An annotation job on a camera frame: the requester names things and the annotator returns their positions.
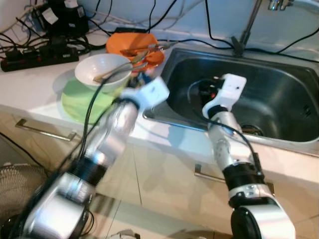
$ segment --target white wall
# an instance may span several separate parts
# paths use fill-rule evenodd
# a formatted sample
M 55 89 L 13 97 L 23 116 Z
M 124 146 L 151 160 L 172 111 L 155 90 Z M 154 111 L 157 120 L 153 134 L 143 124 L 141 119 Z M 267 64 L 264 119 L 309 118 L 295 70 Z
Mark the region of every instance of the white wall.
M 196 0 L 185 0 L 185 7 Z M 97 0 L 78 0 L 87 9 L 94 9 Z M 152 17 L 162 16 L 172 0 L 157 0 Z M 149 16 L 153 0 L 113 0 L 111 14 L 131 20 L 142 20 Z M 252 28 L 248 45 L 287 45 L 305 36 L 319 27 L 319 10 L 292 6 L 285 11 L 269 11 L 268 0 L 263 0 L 256 21 Z M 178 0 L 167 16 L 177 16 L 182 0 Z M 213 36 L 230 38 L 240 37 L 245 28 L 255 0 L 209 0 L 209 11 Z M 110 0 L 101 0 L 98 11 L 108 12 Z M 157 26 L 163 28 L 172 23 L 165 20 Z M 202 2 L 184 16 L 171 30 L 186 31 L 207 35 L 205 3 Z M 301 48 L 319 51 L 319 34 L 303 41 Z

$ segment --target orange plate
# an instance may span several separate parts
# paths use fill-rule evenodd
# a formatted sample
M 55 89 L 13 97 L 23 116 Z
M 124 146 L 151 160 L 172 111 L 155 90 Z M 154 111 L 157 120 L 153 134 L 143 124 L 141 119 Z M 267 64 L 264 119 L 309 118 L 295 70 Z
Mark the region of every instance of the orange plate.
M 158 41 L 151 33 L 114 33 L 106 42 L 106 49 L 108 53 L 115 53 L 123 56 L 121 50 L 157 43 Z M 139 71 L 145 71 L 146 69 L 154 68 L 161 64 L 164 61 L 164 54 L 161 51 L 152 52 L 145 58 L 144 61 L 146 61 L 148 64 L 146 67 L 139 69 Z

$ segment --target stainless steel sink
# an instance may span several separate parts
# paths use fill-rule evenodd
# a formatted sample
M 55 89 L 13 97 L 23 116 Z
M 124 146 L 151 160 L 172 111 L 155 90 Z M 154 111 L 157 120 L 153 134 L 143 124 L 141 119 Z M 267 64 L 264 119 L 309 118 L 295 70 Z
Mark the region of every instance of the stainless steel sink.
M 247 78 L 232 112 L 251 141 L 318 154 L 319 84 L 314 70 L 175 48 L 162 72 L 170 90 L 165 103 L 144 112 L 149 119 L 206 130 L 193 113 L 186 92 L 203 78 L 232 73 Z M 192 106 L 200 112 L 199 96 Z

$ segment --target kitchen counter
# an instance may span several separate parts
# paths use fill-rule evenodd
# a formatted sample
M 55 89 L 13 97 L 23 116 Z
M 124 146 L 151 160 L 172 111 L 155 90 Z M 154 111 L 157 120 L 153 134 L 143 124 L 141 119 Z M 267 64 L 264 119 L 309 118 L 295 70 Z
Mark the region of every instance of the kitchen counter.
M 207 51 L 202 45 L 178 44 L 179 48 Z M 209 49 L 217 54 L 230 55 L 231 51 Z M 165 52 L 166 60 L 171 52 Z M 313 68 L 319 75 L 319 65 L 300 60 L 255 53 L 248 58 L 278 61 Z M 54 125 L 82 130 L 83 125 L 71 119 L 63 110 L 61 95 L 69 79 L 74 77 L 78 62 L 46 66 L 14 72 L 0 72 L 0 111 Z M 160 75 L 165 62 L 156 68 Z M 187 155 L 194 160 L 213 163 L 210 141 L 205 132 L 160 123 L 143 118 L 140 114 L 129 142 L 161 151 Z M 297 184 L 312 190 L 319 189 L 319 157 L 294 153 L 253 143 L 259 153 L 267 178 Z

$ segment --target cabinet door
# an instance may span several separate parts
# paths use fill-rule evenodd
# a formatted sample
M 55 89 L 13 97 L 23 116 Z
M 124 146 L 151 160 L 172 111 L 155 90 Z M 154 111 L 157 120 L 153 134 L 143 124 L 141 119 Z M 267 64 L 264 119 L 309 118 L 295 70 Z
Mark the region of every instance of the cabinet door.
M 0 131 L 18 145 L 28 151 L 39 163 L 49 170 L 55 169 L 80 141 L 77 134 L 70 142 L 52 138 L 46 135 L 26 131 L 15 127 L 20 117 L 0 113 Z M 55 134 L 65 134 L 70 129 L 56 127 L 51 124 L 28 120 L 29 126 Z M 30 158 L 22 154 L 30 163 Z
M 48 161 L 47 153 L 39 146 L 39 142 L 36 142 L 28 132 L 22 131 L 14 127 L 16 124 L 14 118 L 10 114 L 0 113 L 0 132 L 12 139 L 19 146 L 28 151 L 39 163 L 48 168 L 50 163 Z M 34 162 L 21 150 L 17 149 L 18 153 L 24 157 L 29 163 Z
M 21 118 L 13 116 L 14 122 L 17 123 Z M 68 135 L 72 129 L 55 126 L 48 123 L 27 120 L 27 126 L 36 128 L 41 131 L 50 132 L 56 135 Z M 46 164 L 49 170 L 57 168 L 63 159 L 76 147 L 81 140 L 81 135 L 77 132 L 71 141 L 54 138 L 25 129 L 18 128 L 19 133 L 27 133 L 46 154 Z
M 276 199 L 294 223 L 298 238 L 319 239 L 319 187 L 311 191 L 275 182 L 274 189 Z
M 98 184 L 97 193 L 136 205 L 141 204 L 133 148 L 131 145 L 128 144 L 126 146 L 124 153 L 106 172 Z
M 195 162 L 187 155 L 139 146 L 134 154 L 143 207 L 231 234 L 225 183 L 194 176 Z

